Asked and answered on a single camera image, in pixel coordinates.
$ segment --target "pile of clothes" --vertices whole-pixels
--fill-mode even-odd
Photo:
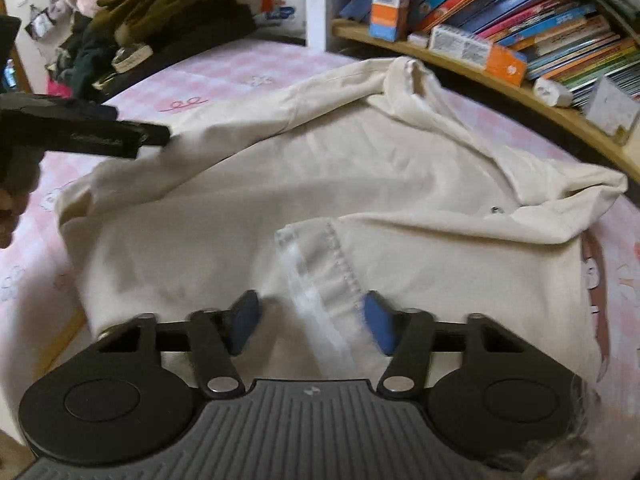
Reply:
[[[95,101],[100,100],[101,81],[135,68],[194,28],[214,25],[239,5],[236,0],[67,1],[76,10],[71,36],[59,46],[49,76],[66,85],[73,97]],[[204,44],[202,50],[212,46]]]

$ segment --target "hand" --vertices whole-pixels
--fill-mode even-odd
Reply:
[[[28,192],[11,196],[4,189],[0,189],[0,249],[5,249],[11,244],[20,215],[27,209],[28,203]]]
[[[38,186],[39,163],[44,152],[34,148],[14,148],[7,176],[0,184],[0,249],[14,239],[20,215],[27,209],[29,194]]]

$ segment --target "metal rivet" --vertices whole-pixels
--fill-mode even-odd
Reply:
[[[100,335],[98,336],[98,341],[100,341],[100,339],[104,339],[108,335],[111,335],[111,333],[113,333],[113,331],[116,328],[117,328],[117,325],[113,325],[113,326],[110,326],[108,328],[105,328],[102,332],[100,332]]]
[[[382,385],[390,392],[408,392],[414,387],[414,382],[409,377],[394,375],[387,377]]]
[[[226,394],[235,390],[240,383],[233,377],[216,377],[207,383],[207,388],[217,394]]]

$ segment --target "flower pattern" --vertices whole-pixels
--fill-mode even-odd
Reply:
[[[244,81],[244,84],[249,86],[272,85],[273,79],[267,75],[254,75]]]
[[[18,297],[18,287],[22,281],[25,270],[22,267],[15,266],[11,269],[11,273],[2,280],[0,285],[0,301],[15,300]]]

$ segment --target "black circular disk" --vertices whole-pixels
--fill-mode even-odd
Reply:
[[[484,391],[484,405],[493,415],[510,422],[537,422],[550,416],[558,405],[554,391],[533,381],[497,381]]]
[[[97,466],[148,456],[191,423],[190,387],[159,364],[127,352],[92,352],[27,390],[19,419],[34,452]]]
[[[71,388],[66,410],[87,422],[105,422],[127,415],[140,403],[138,389],[127,381],[98,379]]]
[[[426,399],[433,429],[457,452],[482,462],[557,438],[572,420],[571,403],[557,393],[569,399],[568,383],[558,389],[518,375],[460,368],[441,378]]]

